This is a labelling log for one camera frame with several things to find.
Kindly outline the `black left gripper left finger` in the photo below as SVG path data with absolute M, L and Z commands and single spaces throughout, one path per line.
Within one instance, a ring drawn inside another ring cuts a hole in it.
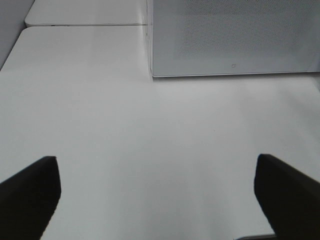
M 39 240 L 62 193 L 58 162 L 45 156 L 0 184 L 0 238 Z

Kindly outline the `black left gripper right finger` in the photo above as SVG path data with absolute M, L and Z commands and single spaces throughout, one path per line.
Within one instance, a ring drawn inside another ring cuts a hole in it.
M 320 238 L 320 183 L 271 154 L 260 154 L 254 194 L 279 240 Z

